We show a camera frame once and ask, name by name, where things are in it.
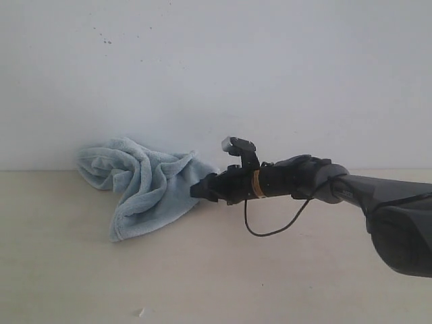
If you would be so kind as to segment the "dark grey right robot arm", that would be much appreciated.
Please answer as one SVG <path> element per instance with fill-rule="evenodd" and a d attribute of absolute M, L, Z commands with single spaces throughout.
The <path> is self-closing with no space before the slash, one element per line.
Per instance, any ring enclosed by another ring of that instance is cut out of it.
<path fill-rule="evenodd" d="M 291 196 L 361 209 L 382 261 L 397 273 L 431 276 L 431 185 L 352 175 L 329 159 L 301 155 L 246 168 L 230 165 L 190 187 L 193 198 L 228 205 Z"/>

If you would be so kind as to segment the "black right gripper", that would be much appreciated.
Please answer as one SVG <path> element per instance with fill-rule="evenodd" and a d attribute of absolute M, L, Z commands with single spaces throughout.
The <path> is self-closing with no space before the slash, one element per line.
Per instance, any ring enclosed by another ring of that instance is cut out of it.
<path fill-rule="evenodd" d="M 210 173 L 192 185 L 190 196 L 202 197 L 212 203 L 217 203 L 218 199 L 221 199 L 228 205 L 263 198 L 264 193 L 259 184 L 259 174 L 260 169 L 229 165 L 219 175 Z"/>

